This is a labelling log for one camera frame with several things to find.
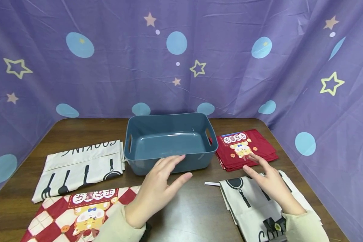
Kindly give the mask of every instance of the fabric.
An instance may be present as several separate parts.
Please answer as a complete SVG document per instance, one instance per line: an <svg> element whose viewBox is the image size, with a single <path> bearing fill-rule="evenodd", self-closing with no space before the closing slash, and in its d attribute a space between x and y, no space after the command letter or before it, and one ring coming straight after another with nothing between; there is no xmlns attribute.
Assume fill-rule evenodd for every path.
<svg viewBox="0 0 363 242"><path fill-rule="evenodd" d="M288 176L283 171L279 171L279 173L294 198L304 207L304 209L316 217L315 221L313 221L312 217L309 216L310 222L316 222L317 226L315 225L314 227L320 227L324 232L321 226L321 220L314 212L311 205L298 191ZM275 239L274 241L285 241L286 239L288 239L289 242L291 241L285 236L286 229L289 230L289 228L286 227L283 230L275 232L269 232L266 228L264 220L273 219L273 221L278 221L282 217L281 207L276 201L271 199L253 179L244 176L220 181L219 183L227 210L231 213L235 225L240 228L242 236L246 241L260 242L271 239ZM299 227L299 231L293 233L297 234L296 236L299 236L298 233L303 233L301 229L304 229L304 227Z"/></svg>
<svg viewBox="0 0 363 242"><path fill-rule="evenodd" d="M116 212L121 213L139 189L137 186L47 198L21 242L93 241L104 222Z"/></svg>
<svg viewBox="0 0 363 242"><path fill-rule="evenodd" d="M329 238L314 212L307 210L306 214L299 216L283 212L281 214L286 219L285 235L288 242L329 242Z"/></svg>
<svg viewBox="0 0 363 242"><path fill-rule="evenodd" d="M48 155L32 202L120 176L125 170L123 160L120 140Z"/></svg>
<svg viewBox="0 0 363 242"><path fill-rule="evenodd" d="M144 225L140 229L131 227L125 219L124 207L118 208L101 227L95 242L139 242L146 230Z"/></svg>
<svg viewBox="0 0 363 242"><path fill-rule="evenodd" d="M61 119L185 112L262 120L363 241L363 0L0 0L0 189Z"/></svg>
<svg viewBox="0 0 363 242"><path fill-rule="evenodd" d="M248 158L250 153L259 155L268 162L278 159L275 148L256 129L218 135L216 139L218 149L215 154L226 171L239 170L244 165L258 165Z"/></svg>

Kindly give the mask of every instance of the star pattern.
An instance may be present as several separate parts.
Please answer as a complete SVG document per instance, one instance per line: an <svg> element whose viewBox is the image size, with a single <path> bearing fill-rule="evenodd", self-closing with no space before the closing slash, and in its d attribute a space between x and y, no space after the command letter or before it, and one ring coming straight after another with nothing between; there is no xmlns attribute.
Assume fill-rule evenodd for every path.
<svg viewBox="0 0 363 242"><path fill-rule="evenodd" d="M23 78L23 74L25 73L33 73L30 69L28 69L26 67L26 65L24 64L24 60L23 59L17 59L17 60L10 60L10 59L7 59L7 58L3 58L5 63L7 64L7 70L6 70L6 73L8 74L14 74L15 76L17 76L19 79L22 79ZM20 71L20 73L17 73L16 71L11 71L11 64L21 64L21 67L24 69L23 71Z"/></svg>
<svg viewBox="0 0 363 242"><path fill-rule="evenodd" d="M175 77L175 79L174 79L174 81L172 83L175 84L175 86L177 86L177 85L180 85L180 81L181 81L181 79L177 79Z"/></svg>
<svg viewBox="0 0 363 242"><path fill-rule="evenodd" d="M199 72L195 71L195 68L197 65L202 67L202 70ZM206 63L200 63L197 59L195 59L195 65L190 68L190 71L192 71L194 73L194 77L197 77L199 74L202 74L202 75L205 74L205 72L204 72L205 65L206 65Z"/></svg>
<svg viewBox="0 0 363 242"><path fill-rule="evenodd" d="M156 18L152 17L151 13L149 13L149 15L144 17L144 18L147 21L147 27L150 26L150 25L155 26Z"/></svg>
<svg viewBox="0 0 363 242"><path fill-rule="evenodd" d="M339 23L339 21L336 20L336 16L333 16L333 18L326 20L326 25L324 26L324 29L329 28L332 30L333 26Z"/></svg>
<svg viewBox="0 0 363 242"><path fill-rule="evenodd" d="M19 100L15 95L14 92L12 94L7 94L8 100L7 102L13 102L13 104L16 104L16 101Z"/></svg>
<svg viewBox="0 0 363 242"><path fill-rule="evenodd" d="M333 87L333 90L327 87L327 81L330 81L333 78L334 82L337 82L337 84ZM321 83L323 84L323 87L320 91L320 93L329 92L332 96L335 96L336 90L338 87L340 87L342 84L344 84L345 81L337 79L337 73L336 71L332 73L332 75L329 78L322 78Z"/></svg>

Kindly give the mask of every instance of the blue plastic storage basket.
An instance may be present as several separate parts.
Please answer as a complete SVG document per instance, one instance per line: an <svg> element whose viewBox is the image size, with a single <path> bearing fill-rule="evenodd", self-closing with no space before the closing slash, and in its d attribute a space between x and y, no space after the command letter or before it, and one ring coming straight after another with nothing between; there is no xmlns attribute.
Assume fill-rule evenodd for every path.
<svg viewBox="0 0 363 242"><path fill-rule="evenodd" d="M215 132L204 114L141 115L128 121L124 154L136 175L148 174L160 158L185 154L172 172L178 173L206 168L217 148Z"/></svg>

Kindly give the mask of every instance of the checkered pattern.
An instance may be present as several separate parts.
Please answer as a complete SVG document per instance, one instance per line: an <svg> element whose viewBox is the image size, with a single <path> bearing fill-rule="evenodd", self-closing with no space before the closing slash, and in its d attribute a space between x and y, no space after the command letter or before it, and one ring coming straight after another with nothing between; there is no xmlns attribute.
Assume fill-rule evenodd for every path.
<svg viewBox="0 0 363 242"><path fill-rule="evenodd" d="M106 219L110 217L118 207L129 204L136 197L139 186L116 189L117 198L110 198L110 207L106 209ZM74 208L69 208L70 195L63 197L47 198L31 221L21 242L75 242L77 236L74 232L74 222L78 217L74 214ZM79 242L93 241L90 230L86 230Z"/></svg>

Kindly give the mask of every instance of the fork print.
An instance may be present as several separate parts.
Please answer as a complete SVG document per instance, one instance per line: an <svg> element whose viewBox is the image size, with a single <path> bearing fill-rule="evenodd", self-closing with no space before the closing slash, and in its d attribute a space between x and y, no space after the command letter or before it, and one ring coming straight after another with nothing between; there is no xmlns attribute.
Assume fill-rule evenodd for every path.
<svg viewBox="0 0 363 242"><path fill-rule="evenodd" d="M51 185L51 182L52 182L52 179L54 178L55 176L55 173L52 173L51 177L50 177L50 181L48 182L48 185L47 187L42 191L42 200L46 199L46 198L51 198L51 188L50 188L50 185Z"/></svg>

